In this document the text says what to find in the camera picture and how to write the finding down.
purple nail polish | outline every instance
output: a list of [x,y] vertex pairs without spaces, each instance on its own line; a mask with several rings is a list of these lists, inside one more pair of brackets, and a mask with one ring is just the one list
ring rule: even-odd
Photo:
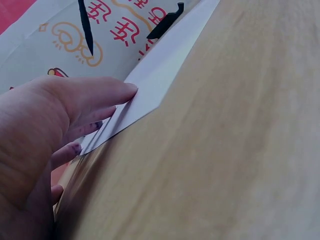
[[74,150],[74,153],[78,156],[81,151],[82,151],[82,147],[81,147],[81,144],[77,144],[77,145],[74,145],[72,146],[73,150]]
[[102,124],[103,124],[102,121],[95,122],[96,129],[100,129],[102,127]]

red chinese characters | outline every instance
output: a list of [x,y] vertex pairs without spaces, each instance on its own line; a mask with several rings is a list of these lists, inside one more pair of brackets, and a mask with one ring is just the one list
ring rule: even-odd
[[149,51],[150,46],[152,46],[154,43],[155,43],[154,41],[148,39],[148,42],[145,44],[144,52],[139,50],[139,54],[143,57]]
[[114,40],[121,40],[124,42],[125,46],[129,46],[129,42],[127,38],[130,37],[133,44],[136,43],[135,37],[139,35],[140,30],[137,24],[135,24],[130,19],[126,18],[125,16],[122,17],[123,22],[117,21],[116,23],[119,26],[114,27],[117,32],[110,30],[110,32],[115,36]]
[[166,11],[163,10],[161,7],[154,7],[151,9],[151,12],[149,12],[151,17],[148,17],[148,19],[153,22],[155,25],[158,25],[162,19],[165,18]]
[[133,3],[134,5],[136,5],[138,8],[142,9],[145,7],[145,5],[147,5],[149,2],[149,0],[135,0],[135,2]]
[[94,3],[93,1],[91,2],[91,5],[88,6],[90,11],[87,12],[88,17],[90,19],[94,19],[97,24],[100,24],[100,20],[98,17],[100,14],[102,14],[102,19],[107,22],[107,16],[111,14],[111,9],[110,7],[104,3],[103,0],[96,0],[98,4]]

red background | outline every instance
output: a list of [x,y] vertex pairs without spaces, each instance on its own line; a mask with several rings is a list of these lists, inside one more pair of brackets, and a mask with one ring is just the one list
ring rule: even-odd
[[17,21],[36,0],[0,0],[0,34]]

finger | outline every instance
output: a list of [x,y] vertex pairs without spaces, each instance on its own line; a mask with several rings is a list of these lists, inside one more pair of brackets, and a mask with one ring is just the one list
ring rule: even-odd
[[128,102],[138,90],[134,84],[112,77],[51,77],[42,84],[61,101],[72,127],[97,110]]
[[51,156],[51,170],[72,161],[76,156],[81,153],[81,145],[77,142],[71,142],[63,146]]
[[88,116],[83,117],[82,119],[79,119],[79,121],[74,126],[74,128],[78,128],[83,125],[96,123],[96,122],[100,122],[102,120],[108,119],[115,113],[115,111],[116,111],[116,106],[111,106],[111,107],[97,110],[89,114]]
[[57,202],[59,202],[63,192],[64,188],[61,185],[54,185],[51,187],[52,205],[55,205]]
[[72,129],[72,130],[68,131],[68,133],[64,136],[63,141],[62,141],[62,145],[66,145],[68,143],[73,142],[74,140],[76,140],[78,138],[81,138],[83,136],[91,134],[91,133],[99,130],[102,127],[102,125],[103,125],[102,121],[98,121],[95,123],[90,123],[90,124]]

wooden surface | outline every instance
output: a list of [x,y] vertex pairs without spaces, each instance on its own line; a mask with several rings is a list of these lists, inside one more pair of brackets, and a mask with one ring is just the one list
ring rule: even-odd
[[320,236],[320,3],[221,0],[160,108],[81,160],[75,240]]

